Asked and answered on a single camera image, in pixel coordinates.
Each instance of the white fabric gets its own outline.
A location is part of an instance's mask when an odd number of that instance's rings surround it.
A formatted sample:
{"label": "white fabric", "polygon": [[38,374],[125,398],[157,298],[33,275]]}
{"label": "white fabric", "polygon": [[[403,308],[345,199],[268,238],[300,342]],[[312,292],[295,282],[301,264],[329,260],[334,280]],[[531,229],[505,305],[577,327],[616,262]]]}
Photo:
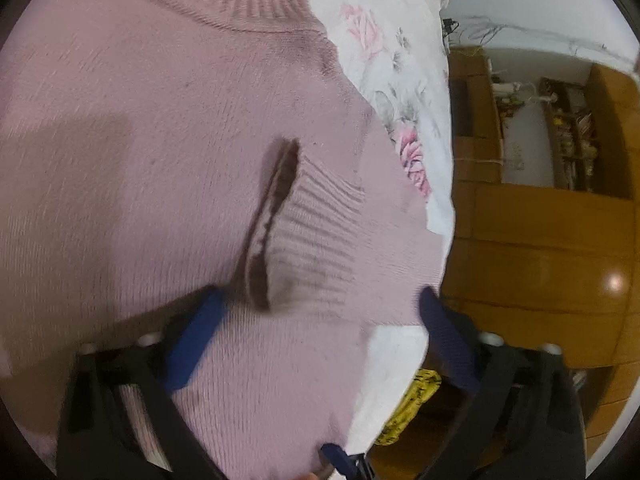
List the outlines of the white fabric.
{"label": "white fabric", "polygon": [[[427,228],[443,236],[442,272],[454,230],[449,66],[440,9],[448,0],[310,0],[338,49],[347,78],[376,109],[396,152],[422,163],[412,180],[426,193]],[[413,131],[418,145],[404,142]],[[420,326],[380,326],[369,344],[347,453],[368,450],[424,359]]]}

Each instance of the white wall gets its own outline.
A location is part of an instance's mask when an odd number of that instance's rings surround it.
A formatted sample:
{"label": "white wall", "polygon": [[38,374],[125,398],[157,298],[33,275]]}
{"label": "white wall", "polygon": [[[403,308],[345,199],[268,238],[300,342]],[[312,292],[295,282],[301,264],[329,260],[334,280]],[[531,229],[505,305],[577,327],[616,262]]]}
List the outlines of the white wall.
{"label": "white wall", "polygon": [[521,48],[489,48],[484,53],[491,60],[492,70],[505,82],[532,82],[541,77],[584,85],[593,63],[555,52]]}
{"label": "white wall", "polygon": [[[518,110],[504,127],[504,158],[502,173],[505,184],[523,186],[554,186],[551,146],[546,134],[545,115],[540,104],[529,104]],[[522,162],[518,170],[514,161]]]}
{"label": "white wall", "polygon": [[[622,72],[631,72],[638,56],[638,40],[612,0],[450,0],[442,15],[460,22],[463,44],[478,44],[477,41],[466,41],[464,34],[465,29],[478,20],[465,17],[487,16],[495,23],[545,30],[604,45],[622,60],[604,52],[576,48],[567,40],[558,41],[509,29],[491,40],[488,46],[493,48],[528,48],[576,55]],[[455,44],[458,35],[453,34],[451,39]]]}

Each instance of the ribbed cuff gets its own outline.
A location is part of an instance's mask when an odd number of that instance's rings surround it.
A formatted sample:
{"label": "ribbed cuff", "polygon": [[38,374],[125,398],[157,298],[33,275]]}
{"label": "ribbed cuff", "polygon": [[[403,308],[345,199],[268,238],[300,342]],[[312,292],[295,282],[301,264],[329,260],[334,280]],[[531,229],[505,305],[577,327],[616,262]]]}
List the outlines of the ribbed cuff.
{"label": "ribbed cuff", "polygon": [[339,312],[353,284],[364,193],[291,143],[267,195],[246,263],[261,310]]}

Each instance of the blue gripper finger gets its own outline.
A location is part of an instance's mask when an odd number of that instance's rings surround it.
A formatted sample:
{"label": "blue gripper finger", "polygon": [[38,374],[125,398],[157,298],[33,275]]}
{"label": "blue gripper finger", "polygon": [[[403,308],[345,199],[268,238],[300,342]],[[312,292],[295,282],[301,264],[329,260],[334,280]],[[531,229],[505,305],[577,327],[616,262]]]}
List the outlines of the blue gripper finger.
{"label": "blue gripper finger", "polygon": [[165,356],[163,385],[168,392],[180,390],[187,385],[225,313],[223,291],[216,288],[193,313],[178,340]]}
{"label": "blue gripper finger", "polygon": [[323,444],[320,451],[338,473],[347,480],[356,480],[358,468],[340,446],[337,444]]}
{"label": "blue gripper finger", "polygon": [[475,355],[446,314],[446,308],[431,287],[425,287],[418,303],[420,318],[429,331],[429,342],[449,371],[454,386],[475,395],[480,388],[476,377]]}

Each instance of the wooden cabinet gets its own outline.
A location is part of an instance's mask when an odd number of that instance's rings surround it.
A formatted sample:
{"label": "wooden cabinet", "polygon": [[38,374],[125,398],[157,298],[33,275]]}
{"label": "wooden cabinet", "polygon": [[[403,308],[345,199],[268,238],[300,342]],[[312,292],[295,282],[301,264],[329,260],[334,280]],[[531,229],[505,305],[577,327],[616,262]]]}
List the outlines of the wooden cabinet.
{"label": "wooden cabinet", "polygon": [[634,206],[627,200],[546,187],[478,185],[474,236],[621,258],[634,254]]}
{"label": "wooden cabinet", "polygon": [[[463,58],[458,77],[479,78],[482,63]],[[457,161],[442,293],[481,330],[526,348],[558,344],[569,367],[600,378],[587,414],[591,454],[640,374],[640,96],[629,78],[599,66],[585,92],[607,165],[594,184],[604,194],[500,184]],[[494,156],[499,134],[469,131],[454,138],[456,157]]]}
{"label": "wooden cabinet", "polygon": [[502,135],[484,52],[455,48],[449,56],[454,179],[502,181]]}

